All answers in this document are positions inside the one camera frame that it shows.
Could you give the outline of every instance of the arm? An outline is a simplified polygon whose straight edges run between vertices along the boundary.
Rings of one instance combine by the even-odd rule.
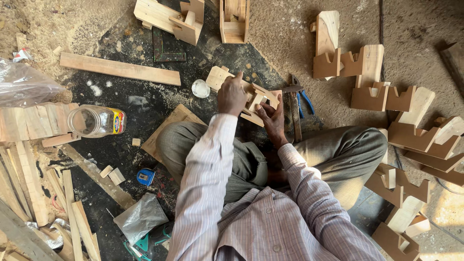
[[[228,78],[218,93],[219,112],[187,156],[177,196],[176,219],[167,260],[213,260],[218,221],[232,173],[237,116],[246,103],[243,74]]]

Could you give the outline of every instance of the concrete floor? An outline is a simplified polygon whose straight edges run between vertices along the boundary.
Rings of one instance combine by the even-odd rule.
[[[10,57],[16,49],[15,34],[24,33],[35,58],[28,64],[62,82],[71,71],[58,65],[59,56],[52,51],[60,46],[66,52],[98,54],[97,41],[121,16],[130,15],[135,0],[115,0],[111,4],[103,0],[1,0],[0,3],[0,25],[5,22],[0,28],[0,56]],[[219,6],[218,0],[213,3]],[[363,45],[379,43],[378,0],[253,0],[249,41],[284,79],[290,73],[298,77],[318,116],[324,119],[325,128],[357,124],[385,128],[384,112],[349,108],[355,77],[328,82],[312,78],[316,37],[308,26],[320,11],[328,10],[340,13],[342,52],[354,53]],[[464,43],[464,1],[386,0],[384,15],[386,81],[399,91],[417,85],[436,93],[419,127],[430,128],[440,116],[464,116],[462,97],[435,50],[442,39]],[[456,147],[455,154],[464,151],[463,144]],[[401,160],[413,183],[431,180],[431,202],[422,212],[464,240],[462,196],[444,190],[431,175],[419,171],[406,158]],[[393,161],[390,146],[389,162]],[[458,169],[462,172],[464,164]],[[456,185],[445,184],[464,192]],[[414,239],[421,246],[423,261],[464,260],[462,245],[436,227]]]

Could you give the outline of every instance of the wooden stand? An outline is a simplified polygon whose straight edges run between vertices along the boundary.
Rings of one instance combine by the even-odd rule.
[[[224,44],[244,44],[250,26],[250,0],[219,0],[219,29]]]

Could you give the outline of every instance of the wooden block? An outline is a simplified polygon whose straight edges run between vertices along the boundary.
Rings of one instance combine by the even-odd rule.
[[[104,168],[104,169],[102,170],[102,172],[100,172],[100,176],[101,176],[101,177],[106,177],[106,176],[108,176],[108,174],[109,174],[110,172],[112,172],[112,171],[113,171],[113,167],[111,167],[110,165],[108,165],[108,166],[106,166],[106,168]]]
[[[440,128],[433,127],[430,131],[416,129],[413,124],[392,122],[388,128],[388,142],[415,150],[427,152]]]
[[[180,74],[177,71],[133,65],[65,52],[61,53],[60,65],[90,72],[99,72],[120,77],[180,86]]]
[[[419,245],[406,234],[398,234],[385,223],[380,223],[372,234],[372,239],[394,260],[394,261],[416,261],[419,256]],[[401,251],[399,249],[403,241],[409,245]]]
[[[461,163],[462,160],[464,160],[464,153],[460,153],[454,157],[451,157],[447,160],[440,159],[437,157],[432,157],[429,155],[425,154],[420,154],[414,151],[408,151],[405,154],[405,157],[415,160],[419,162],[420,164],[423,164],[425,166],[429,166],[431,168],[434,168],[436,170],[440,170],[443,172],[449,172],[453,168],[455,168],[459,163]]]
[[[74,212],[74,217],[76,218],[77,226],[79,227],[79,232],[82,236],[82,241],[84,241],[85,248],[89,257],[93,261],[101,261],[97,253],[97,249],[93,244],[92,232],[90,230],[89,222],[87,221],[87,216],[85,215],[84,207],[82,206],[81,201],[71,203],[72,211]]]
[[[201,121],[195,114],[193,114],[189,109],[187,109],[183,104],[177,105],[177,107],[171,112],[168,118],[164,120],[164,122],[153,132],[153,134],[142,144],[142,149],[154,157],[158,162],[162,163],[161,158],[156,154],[156,139],[160,132],[166,127],[168,124],[173,122],[184,121],[187,116],[190,119],[194,119],[192,122],[196,122],[199,124],[206,125],[203,121]]]
[[[374,172],[371,177],[367,180],[364,186],[391,204],[398,208],[402,208],[403,205],[403,186],[396,185],[395,189],[391,191],[387,188],[387,183],[382,173]]]
[[[423,232],[429,231],[430,228],[430,222],[428,219],[425,217],[418,215],[416,216],[411,224],[406,228],[406,235],[409,237],[417,236],[419,234],[422,234]]]
[[[44,147],[53,147],[53,146],[58,146],[58,145],[62,145],[62,144],[65,144],[65,143],[77,141],[77,140],[80,140],[80,139],[81,139],[81,137],[78,136],[77,134],[68,133],[68,134],[64,134],[64,135],[60,135],[60,136],[51,137],[51,138],[48,138],[48,139],[43,139],[42,140],[42,146],[44,146]]]
[[[414,93],[411,109],[408,112],[400,112],[395,121],[399,123],[413,124],[417,127],[434,98],[434,92],[424,87],[417,88]]]
[[[112,172],[108,174],[108,176],[115,185],[119,185],[126,180],[118,168],[115,168]]]
[[[398,95],[396,87],[390,87],[388,89],[387,105],[385,108],[391,111],[410,111],[415,92],[416,86],[409,86],[407,91]]]

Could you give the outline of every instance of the small wooden block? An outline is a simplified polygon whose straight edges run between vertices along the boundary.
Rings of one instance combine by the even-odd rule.
[[[108,176],[115,185],[119,185],[121,184],[121,182],[126,180],[118,168],[115,168],[112,172],[108,174]]]

